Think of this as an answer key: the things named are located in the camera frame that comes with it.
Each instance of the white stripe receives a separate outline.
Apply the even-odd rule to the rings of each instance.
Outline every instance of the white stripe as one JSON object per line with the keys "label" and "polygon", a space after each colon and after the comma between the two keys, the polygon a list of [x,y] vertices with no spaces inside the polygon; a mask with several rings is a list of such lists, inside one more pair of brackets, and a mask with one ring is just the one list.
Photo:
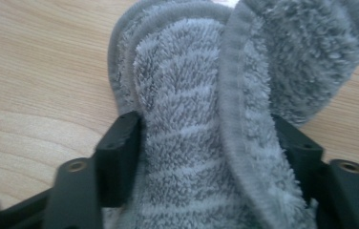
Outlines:
{"label": "white stripe", "polygon": [[162,96],[162,98],[159,98],[159,96],[157,95],[156,101],[158,101],[158,103],[165,103],[171,100],[177,100],[181,97],[191,97],[193,95],[197,95],[198,97],[200,97],[202,95],[209,94],[214,89],[215,87],[213,85],[198,86],[192,89],[179,91],[175,94],[170,94],[170,96]]}
{"label": "white stripe", "polygon": [[181,166],[175,170],[158,171],[158,172],[149,174],[148,177],[149,178],[163,178],[163,177],[168,177],[168,176],[172,176],[172,175],[174,175],[174,176],[175,175],[192,175],[192,174],[200,173],[207,169],[215,168],[215,167],[221,165],[222,163],[225,163],[224,159],[218,158],[215,160],[210,160],[208,162],[203,162],[203,164],[198,164],[193,167]]}
{"label": "white stripe", "polygon": [[169,138],[172,138],[175,136],[179,137],[179,135],[191,135],[191,134],[197,133],[197,132],[210,131],[212,128],[215,128],[215,127],[219,127],[219,122],[217,121],[217,119],[209,121],[206,124],[187,126],[187,127],[181,128],[179,130],[175,130],[173,132],[158,133],[157,135],[148,136],[146,138],[146,141],[148,141],[148,142],[162,141],[162,140],[169,139]]}
{"label": "white stripe", "polygon": [[240,199],[229,199],[228,197],[214,197],[207,198],[202,201],[192,201],[185,207],[177,207],[174,205],[160,205],[155,206],[151,204],[144,204],[141,209],[143,216],[152,216],[158,214],[183,214],[190,212],[203,212],[206,210],[212,210],[217,207],[226,206],[241,206],[244,202]]}

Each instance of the gray microfiber mop pad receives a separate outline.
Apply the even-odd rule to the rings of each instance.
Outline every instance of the gray microfiber mop pad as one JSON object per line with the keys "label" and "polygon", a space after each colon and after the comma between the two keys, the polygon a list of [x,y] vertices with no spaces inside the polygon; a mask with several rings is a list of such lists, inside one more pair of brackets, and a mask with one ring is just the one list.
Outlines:
{"label": "gray microfiber mop pad", "polygon": [[271,112],[297,126],[306,123],[359,65],[359,0],[240,4],[264,18]]}
{"label": "gray microfiber mop pad", "polygon": [[[337,60],[322,53],[316,58],[323,64],[314,57],[294,64],[305,53],[292,44],[318,47],[306,43],[308,24],[282,27],[291,2],[313,15],[339,9],[310,17],[326,31],[342,24],[317,37],[349,44],[332,46]],[[202,1],[140,1],[125,13],[111,38],[109,76],[119,112],[139,111],[145,131],[134,192],[117,228],[315,227],[270,114],[299,125],[327,104],[341,83],[329,87],[323,65],[331,58],[328,67],[349,77],[359,63],[359,23],[341,4],[314,2],[251,0],[231,11]],[[307,20],[307,13],[288,16]],[[282,47],[292,47],[285,73],[275,71]],[[307,86],[308,77],[316,83]],[[306,106],[308,98],[321,105]]]}

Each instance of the wood grain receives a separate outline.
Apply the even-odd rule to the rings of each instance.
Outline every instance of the wood grain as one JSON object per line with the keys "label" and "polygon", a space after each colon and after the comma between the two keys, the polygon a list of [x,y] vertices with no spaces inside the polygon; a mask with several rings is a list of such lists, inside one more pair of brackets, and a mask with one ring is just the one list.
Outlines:
{"label": "wood grain", "polygon": [[[106,51],[136,1],[0,0],[0,203],[49,188],[58,165],[89,156],[116,119]],[[327,159],[359,162],[359,68],[304,127]]]}

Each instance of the fluffy gray fabric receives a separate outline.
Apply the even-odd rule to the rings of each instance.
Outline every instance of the fluffy gray fabric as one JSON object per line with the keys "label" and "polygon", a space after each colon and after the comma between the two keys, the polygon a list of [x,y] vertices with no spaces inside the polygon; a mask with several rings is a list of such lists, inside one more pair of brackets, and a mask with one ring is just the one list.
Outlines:
{"label": "fluffy gray fabric", "polygon": [[300,125],[347,81],[359,63],[352,1],[128,10],[109,76],[119,113],[144,116],[145,140],[117,228],[314,228],[270,114]]}

